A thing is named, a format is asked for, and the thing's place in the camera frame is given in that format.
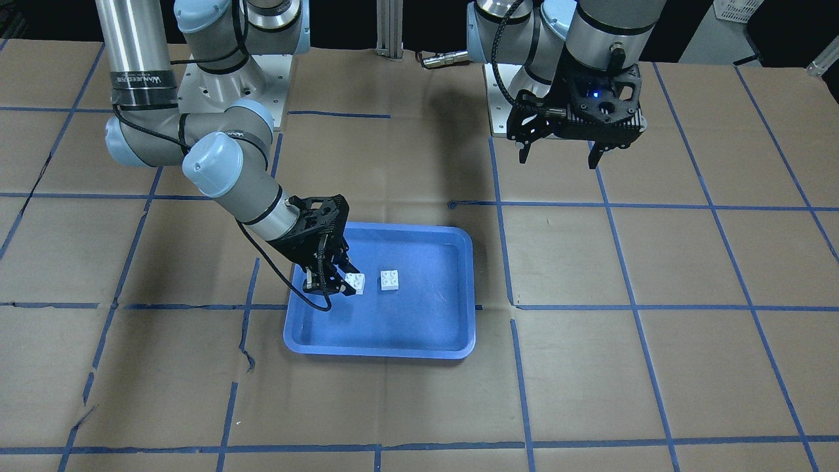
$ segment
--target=metal post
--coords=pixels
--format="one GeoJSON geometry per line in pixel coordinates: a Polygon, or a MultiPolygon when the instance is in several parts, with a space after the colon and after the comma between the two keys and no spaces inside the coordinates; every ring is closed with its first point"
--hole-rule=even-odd
{"type": "Polygon", "coordinates": [[[807,66],[807,73],[813,77],[821,76],[837,59],[839,59],[839,36],[834,38],[825,50],[807,66]]]}
{"type": "Polygon", "coordinates": [[[377,0],[376,15],[376,54],[388,59],[402,59],[402,0],[377,0]]]}

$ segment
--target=blue plastic tray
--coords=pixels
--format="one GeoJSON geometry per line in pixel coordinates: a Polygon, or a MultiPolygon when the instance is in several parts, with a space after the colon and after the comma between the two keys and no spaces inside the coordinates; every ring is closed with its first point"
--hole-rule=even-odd
{"type": "MultiPolygon", "coordinates": [[[[283,338],[302,354],[463,359],[475,347],[472,240],[459,228],[348,223],[352,263],[364,294],[331,296],[318,312],[289,298],[283,338]],[[380,270],[399,271],[399,289],[382,291],[380,270]]],[[[295,267],[292,283],[305,275],[295,267]]],[[[320,296],[310,296],[323,304],[320,296]]]]}

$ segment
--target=lego block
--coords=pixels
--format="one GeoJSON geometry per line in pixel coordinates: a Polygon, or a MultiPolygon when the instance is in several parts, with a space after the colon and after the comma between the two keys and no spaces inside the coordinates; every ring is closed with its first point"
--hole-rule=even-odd
{"type": "Polygon", "coordinates": [[[344,280],[354,289],[356,295],[364,295],[364,274],[353,274],[352,272],[344,276],[344,280]]]}
{"type": "Polygon", "coordinates": [[[382,270],[382,291],[399,289],[399,271],[382,270]]]}

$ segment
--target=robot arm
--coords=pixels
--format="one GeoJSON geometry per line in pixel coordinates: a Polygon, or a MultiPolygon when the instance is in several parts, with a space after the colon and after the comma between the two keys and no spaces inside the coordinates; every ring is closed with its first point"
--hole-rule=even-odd
{"type": "MultiPolygon", "coordinates": [[[[251,1],[245,8],[256,9],[258,21],[261,19],[264,24],[273,18],[272,13],[276,13],[274,17],[277,18],[273,18],[276,24],[283,12],[295,4],[300,6],[297,0],[283,1],[273,9],[269,8],[268,3],[277,1],[251,1]]],[[[304,285],[304,291],[325,296],[353,295],[355,290],[338,272],[338,269],[345,273],[357,272],[350,263],[349,247],[343,238],[349,205],[340,195],[305,199],[290,196],[267,173],[267,153],[274,138],[274,120],[268,109],[254,100],[239,98],[237,94],[242,91],[239,83],[235,87],[219,86],[216,89],[221,91],[215,97],[219,103],[222,99],[235,98],[222,113],[180,113],[159,3],[154,0],[97,0],[96,5],[112,69],[115,116],[107,123],[106,143],[114,159],[132,166],[181,166],[186,177],[204,195],[235,217],[260,251],[245,228],[306,271],[308,283],[304,285]]],[[[200,65],[205,73],[216,79],[229,78],[230,74],[244,70],[246,64],[254,62],[247,48],[240,47],[244,40],[240,33],[242,29],[236,29],[227,39],[220,33],[203,39],[196,36],[219,24],[227,22],[231,26],[231,22],[240,21],[237,10],[232,8],[240,8],[239,3],[232,4],[230,0],[179,0],[176,3],[175,13],[182,21],[182,29],[185,24],[204,25],[187,34],[187,38],[190,44],[198,41],[194,52],[202,50],[204,57],[212,59],[203,60],[200,65]],[[177,9],[179,4],[183,7],[180,11],[177,9]],[[200,15],[186,19],[187,4],[200,15]],[[232,54],[222,58],[219,51],[231,46],[230,38],[236,47],[229,49],[232,54]],[[199,47],[202,40],[215,40],[216,47],[207,44],[199,47]]],[[[286,26],[291,21],[293,19],[287,18],[286,26]]]]}
{"type": "Polygon", "coordinates": [[[640,136],[647,122],[637,62],[664,1],[628,7],[621,0],[545,0],[534,10],[531,0],[478,0],[470,6],[470,57],[492,64],[513,105],[505,129],[520,162],[535,140],[553,134],[594,142],[588,158],[594,169],[604,151],[625,149],[640,136]],[[511,95],[499,61],[522,64],[531,84],[514,79],[511,95]]]}

